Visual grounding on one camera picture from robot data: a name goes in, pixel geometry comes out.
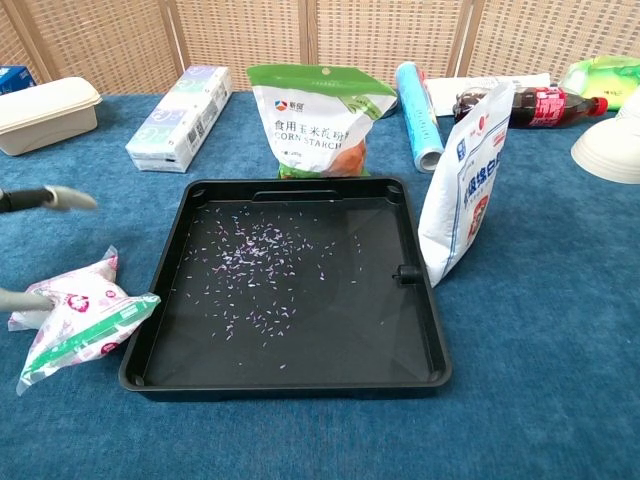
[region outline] blue box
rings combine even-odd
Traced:
[[[27,67],[0,65],[0,95],[33,87],[35,84]]]

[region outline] white plastic bag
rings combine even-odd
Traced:
[[[51,312],[14,313],[11,330],[38,328],[29,349],[18,395],[62,367],[103,357],[148,318],[160,302],[156,295],[129,297],[115,283],[118,253],[110,247],[93,265],[29,287],[53,300]]]
[[[502,83],[456,124],[433,174],[418,236],[435,286],[478,233],[500,164],[515,86]]]

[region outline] blue felt tablecloth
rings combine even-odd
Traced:
[[[187,174],[138,172],[124,145],[158,99],[106,98],[97,130],[0,158],[2,188],[70,185],[100,204],[0,217],[3,287],[114,244],[119,283],[145,292],[187,184],[275,175],[250,94],[232,97]],[[0,478],[639,478],[640,188],[573,162],[587,125],[509,132],[475,244],[435,290],[454,364],[439,395],[153,403],[119,385],[119,349],[19,398],[34,333],[2,329]],[[414,170],[402,116],[368,148],[369,170],[404,179],[419,212],[431,176]]]

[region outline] tissue box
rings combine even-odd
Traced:
[[[0,66],[0,95],[33,87],[35,84],[27,67]]]
[[[231,89],[227,67],[189,67],[127,143],[135,166],[140,170],[186,172]]]

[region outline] gray robotic arm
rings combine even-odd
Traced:
[[[36,190],[5,192],[0,190],[0,214],[45,207],[67,211],[72,208],[94,209],[96,201],[86,193],[68,187],[46,186]],[[53,303],[33,293],[10,292],[0,288],[0,312],[51,310]]]

